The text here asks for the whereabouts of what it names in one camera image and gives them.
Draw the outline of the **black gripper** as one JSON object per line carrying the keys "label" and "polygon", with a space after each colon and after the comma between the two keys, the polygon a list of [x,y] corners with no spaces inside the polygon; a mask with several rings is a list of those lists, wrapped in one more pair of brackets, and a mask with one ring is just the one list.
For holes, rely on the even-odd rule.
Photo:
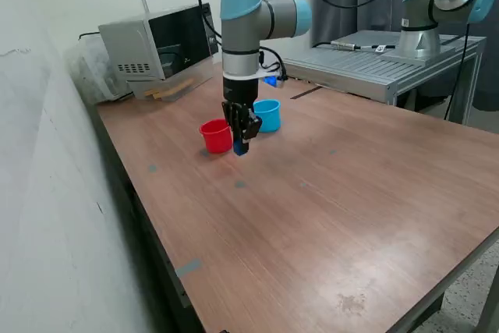
{"label": "black gripper", "polygon": [[[250,141],[257,136],[262,126],[262,119],[253,110],[253,103],[258,97],[258,79],[231,80],[223,77],[222,103],[225,120],[229,124],[233,140],[240,140],[240,154],[246,154]],[[249,110],[243,120],[245,105]]]}

